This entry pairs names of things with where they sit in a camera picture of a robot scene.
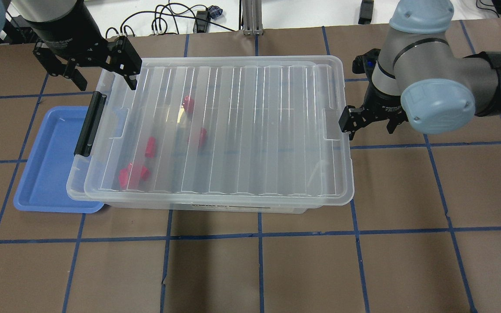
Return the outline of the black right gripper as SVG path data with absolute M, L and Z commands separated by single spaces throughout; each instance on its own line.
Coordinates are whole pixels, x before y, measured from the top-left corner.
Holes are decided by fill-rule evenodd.
M 342 133 L 348 133 L 349 140 L 354 140 L 357 131 L 374 122 L 387 120 L 386 130 L 393 134 L 398 126 L 408 121 L 400 96 L 386 93 L 375 84 L 382 80 L 375 79 L 374 73 L 380 72 L 383 77 L 387 77 L 378 65 L 380 52 L 379 48 L 372 48 L 356 56 L 352 62 L 352 72 L 366 75 L 368 87 L 363 104 L 360 107 L 346 106 L 340 115 L 339 127 Z

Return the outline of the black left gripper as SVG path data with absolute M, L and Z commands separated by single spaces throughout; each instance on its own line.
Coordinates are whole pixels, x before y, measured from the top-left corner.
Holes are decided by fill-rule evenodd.
M 80 67 L 99 67 L 110 73 L 117 73 L 124 78 L 131 90 L 137 89 L 142 59 L 126 36 L 119 36 L 113 42 L 102 38 L 76 52 L 71 50 L 71 46 L 60 50 L 38 41 L 33 54 L 48 75 L 71 80 L 80 91 L 86 91 L 87 87 Z

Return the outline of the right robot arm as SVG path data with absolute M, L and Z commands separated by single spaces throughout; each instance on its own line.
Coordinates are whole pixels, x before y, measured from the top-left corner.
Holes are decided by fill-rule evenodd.
M 360 107 L 346 106 L 343 133 L 387 121 L 388 133 L 408 122 L 417 132 L 458 130 L 473 117 L 501 114 L 501 52 L 454 56 L 445 33 L 454 8 L 449 0 L 400 0 L 382 48 L 356 56 L 355 74 L 368 87 Z

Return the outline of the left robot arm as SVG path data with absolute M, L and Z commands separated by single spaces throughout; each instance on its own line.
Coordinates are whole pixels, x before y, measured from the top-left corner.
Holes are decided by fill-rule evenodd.
M 39 40 L 33 54 L 52 77 L 87 86 L 80 67 L 99 67 L 137 88 L 142 60 L 129 39 L 107 41 L 83 0 L 16 0 L 16 9 Z

